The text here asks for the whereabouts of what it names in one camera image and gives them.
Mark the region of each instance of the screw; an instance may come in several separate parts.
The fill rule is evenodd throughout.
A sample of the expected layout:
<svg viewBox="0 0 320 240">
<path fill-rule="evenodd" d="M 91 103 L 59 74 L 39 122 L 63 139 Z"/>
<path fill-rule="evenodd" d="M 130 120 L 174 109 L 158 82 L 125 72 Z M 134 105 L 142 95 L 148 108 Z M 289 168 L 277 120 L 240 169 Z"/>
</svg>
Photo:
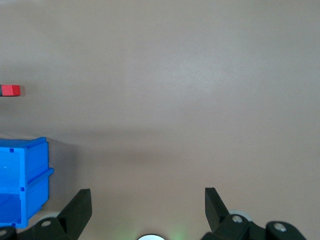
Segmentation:
<svg viewBox="0 0 320 240">
<path fill-rule="evenodd" d="M 41 223 L 41 227 L 48 227 L 51 224 L 50 220 L 44 221 L 43 223 Z"/>
<path fill-rule="evenodd" d="M 0 231 L 0 237 L 6 235 L 8 232 L 7 230 L 1 230 Z"/>
<path fill-rule="evenodd" d="M 287 231 L 286 227 L 283 224 L 279 223 L 279 222 L 275 223 L 273 226 L 274 226 L 275 229 L 277 229 L 280 232 Z"/>
<path fill-rule="evenodd" d="M 238 216 L 238 215 L 234 215 L 234 216 L 232 217 L 232 220 L 233 220 L 235 223 L 237 223 L 237 224 L 243 223 L 242 218 L 241 218 L 240 216 Z"/>
</svg>

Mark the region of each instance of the blue storage box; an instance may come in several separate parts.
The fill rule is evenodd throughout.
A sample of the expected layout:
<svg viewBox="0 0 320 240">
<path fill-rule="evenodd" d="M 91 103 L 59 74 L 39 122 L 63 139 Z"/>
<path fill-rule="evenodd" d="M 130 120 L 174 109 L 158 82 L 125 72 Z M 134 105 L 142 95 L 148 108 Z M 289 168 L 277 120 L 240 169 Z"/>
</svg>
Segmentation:
<svg viewBox="0 0 320 240">
<path fill-rule="evenodd" d="M 0 139 L 0 227 L 25 228 L 49 198 L 49 147 L 45 137 Z"/>
</svg>

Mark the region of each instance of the blue plastic container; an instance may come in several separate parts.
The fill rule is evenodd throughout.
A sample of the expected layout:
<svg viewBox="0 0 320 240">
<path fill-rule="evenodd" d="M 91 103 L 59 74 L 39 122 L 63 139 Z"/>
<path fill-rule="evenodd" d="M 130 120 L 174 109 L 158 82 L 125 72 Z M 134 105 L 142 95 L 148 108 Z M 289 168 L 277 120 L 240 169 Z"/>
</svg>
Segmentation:
<svg viewBox="0 0 320 240">
<path fill-rule="evenodd" d="M 0 227 L 25 228 L 49 198 L 49 146 L 34 140 L 0 139 Z"/>
</svg>

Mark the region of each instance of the beige surface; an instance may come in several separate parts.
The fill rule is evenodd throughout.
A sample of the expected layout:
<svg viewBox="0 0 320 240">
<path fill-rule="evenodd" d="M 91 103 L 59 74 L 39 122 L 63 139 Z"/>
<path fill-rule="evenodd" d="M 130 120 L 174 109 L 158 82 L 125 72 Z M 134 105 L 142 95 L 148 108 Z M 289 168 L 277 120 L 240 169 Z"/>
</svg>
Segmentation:
<svg viewBox="0 0 320 240">
<path fill-rule="evenodd" d="M 0 0 L 0 137 L 50 141 L 81 239 L 209 231 L 204 189 L 320 236 L 320 2 Z"/>
</svg>

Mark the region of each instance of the red block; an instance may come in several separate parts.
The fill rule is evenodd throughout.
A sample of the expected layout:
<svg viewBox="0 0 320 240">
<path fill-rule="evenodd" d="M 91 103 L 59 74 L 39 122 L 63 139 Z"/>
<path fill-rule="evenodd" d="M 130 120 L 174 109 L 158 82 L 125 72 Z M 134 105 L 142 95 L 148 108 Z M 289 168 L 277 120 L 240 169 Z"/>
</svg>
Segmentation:
<svg viewBox="0 0 320 240">
<path fill-rule="evenodd" d="M 20 86 L 19 85 L 1 85 L 3 96 L 20 96 Z"/>
</svg>

